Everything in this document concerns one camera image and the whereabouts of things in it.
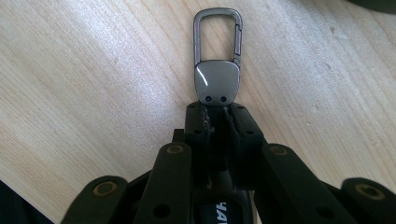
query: carabiner gate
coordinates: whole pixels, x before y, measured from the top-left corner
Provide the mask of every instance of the carabiner gate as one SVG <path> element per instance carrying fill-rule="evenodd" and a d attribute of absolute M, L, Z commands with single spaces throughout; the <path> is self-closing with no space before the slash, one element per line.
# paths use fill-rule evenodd
<path fill-rule="evenodd" d="M 225 15 L 235 19 L 233 62 L 225 60 L 201 61 L 201 19 Z M 229 105 L 238 93 L 242 43 L 242 18 L 234 9 L 216 7 L 198 12 L 194 18 L 195 90 L 204 105 Z"/>

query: carabiner clip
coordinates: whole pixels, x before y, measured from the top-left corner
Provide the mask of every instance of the carabiner clip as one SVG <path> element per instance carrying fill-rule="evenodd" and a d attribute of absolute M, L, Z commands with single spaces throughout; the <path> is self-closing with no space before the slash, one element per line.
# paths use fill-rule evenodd
<path fill-rule="evenodd" d="M 201 61 L 201 19 L 225 15 L 235 19 L 233 62 L 225 60 Z M 195 90 L 204 105 L 229 105 L 238 93 L 242 43 L 242 18 L 234 9 L 215 7 L 198 12 L 194 18 Z"/>

